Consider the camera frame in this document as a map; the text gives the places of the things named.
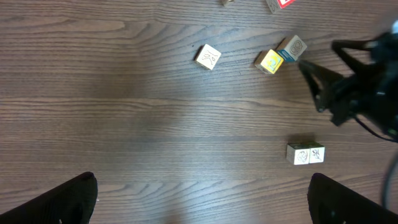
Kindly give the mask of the yellow-topped wooden block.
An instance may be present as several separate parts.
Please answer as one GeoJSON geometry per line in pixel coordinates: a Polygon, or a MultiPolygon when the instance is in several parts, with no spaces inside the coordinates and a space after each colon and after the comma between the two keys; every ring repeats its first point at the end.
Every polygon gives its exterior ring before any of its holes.
{"type": "Polygon", "coordinates": [[[283,64],[284,59],[274,50],[262,51],[254,62],[254,66],[267,74],[275,74],[283,64]]]}

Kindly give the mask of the yellow wooden block left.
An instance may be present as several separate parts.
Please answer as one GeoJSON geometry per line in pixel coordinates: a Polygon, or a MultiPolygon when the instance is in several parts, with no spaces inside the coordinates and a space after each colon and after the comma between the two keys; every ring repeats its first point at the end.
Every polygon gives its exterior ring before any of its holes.
{"type": "Polygon", "coordinates": [[[224,6],[227,6],[227,5],[229,5],[229,4],[233,3],[233,2],[235,2],[235,0],[221,0],[221,2],[222,2],[222,4],[223,4],[224,6]]]}

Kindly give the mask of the wooden block letter E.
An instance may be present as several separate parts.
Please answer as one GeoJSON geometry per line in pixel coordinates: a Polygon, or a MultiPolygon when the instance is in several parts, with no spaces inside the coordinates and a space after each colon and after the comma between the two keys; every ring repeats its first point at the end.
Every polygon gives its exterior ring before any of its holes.
{"type": "Polygon", "coordinates": [[[299,36],[291,35],[286,37],[275,51],[286,62],[295,62],[306,49],[306,43],[299,36]]]}

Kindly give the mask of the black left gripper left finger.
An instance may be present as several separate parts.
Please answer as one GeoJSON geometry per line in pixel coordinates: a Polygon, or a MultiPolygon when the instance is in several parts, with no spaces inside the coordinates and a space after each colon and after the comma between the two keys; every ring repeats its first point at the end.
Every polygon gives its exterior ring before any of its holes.
{"type": "Polygon", "coordinates": [[[92,172],[84,172],[1,214],[1,224],[88,224],[98,197],[92,172]]]}

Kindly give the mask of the plain wooden picture block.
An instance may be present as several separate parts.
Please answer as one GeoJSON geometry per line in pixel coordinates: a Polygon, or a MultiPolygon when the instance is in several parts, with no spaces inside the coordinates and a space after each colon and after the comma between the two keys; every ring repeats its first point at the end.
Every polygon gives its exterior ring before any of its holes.
{"type": "Polygon", "coordinates": [[[213,70],[220,57],[221,52],[214,49],[212,46],[205,44],[194,61],[209,70],[213,70]]]}

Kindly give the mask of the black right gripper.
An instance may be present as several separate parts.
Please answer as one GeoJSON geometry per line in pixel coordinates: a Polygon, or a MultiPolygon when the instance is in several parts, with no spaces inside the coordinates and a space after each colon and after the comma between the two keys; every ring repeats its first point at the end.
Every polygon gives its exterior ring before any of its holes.
{"type": "Polygon", "coordinates": [[[397,136],[397,22],[371,40],[333,40],[331,49],[353,71],[348,78],[306,60],[298,68],[310,88],[318,112],[330,109],[331,122],[340,126],[353,118],[374,136],[358,115],[383,134],[397,136]]]}

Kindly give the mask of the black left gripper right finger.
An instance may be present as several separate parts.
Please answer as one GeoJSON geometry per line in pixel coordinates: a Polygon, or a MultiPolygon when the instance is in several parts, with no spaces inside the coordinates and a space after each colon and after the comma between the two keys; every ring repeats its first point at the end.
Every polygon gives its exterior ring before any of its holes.
{"type": "Polygon", "coordinates": [[[312,175],[307,200],[313,224],[397,224],[397,214],[321,173],[312,175]]]}

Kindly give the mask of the green-sided wooden picture block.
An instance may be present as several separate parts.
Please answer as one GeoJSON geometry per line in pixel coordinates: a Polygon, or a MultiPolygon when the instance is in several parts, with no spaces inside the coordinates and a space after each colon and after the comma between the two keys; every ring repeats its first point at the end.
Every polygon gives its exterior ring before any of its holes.
{"type": "Polygon", "coordinates": [[[308,143],[310,149],[310,164],[322,163],[325,158],[325,146],[317,142],[308,143]]]}

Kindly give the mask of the blue-topped wooden letter block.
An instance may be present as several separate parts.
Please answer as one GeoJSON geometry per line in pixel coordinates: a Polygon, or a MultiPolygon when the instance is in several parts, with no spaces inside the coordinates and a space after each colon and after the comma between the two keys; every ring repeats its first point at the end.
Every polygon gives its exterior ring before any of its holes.
{"type": "Polygon", "coordinates": [[[305,165],[310,161],[310,148],[304,144],[288,144],[286,159],[293,165],[305,165]]]}

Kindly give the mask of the red block letter I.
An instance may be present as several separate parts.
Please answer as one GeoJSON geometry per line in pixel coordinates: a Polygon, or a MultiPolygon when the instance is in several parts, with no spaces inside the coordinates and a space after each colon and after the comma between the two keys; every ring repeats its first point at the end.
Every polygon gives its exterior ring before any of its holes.
{"type": "Polygon", "coordinates": [[[295,0],[266,0],[266,3],[269,6],[271,13],[275,14],[277,11],[289,6],[294,1],[295,0]]]}

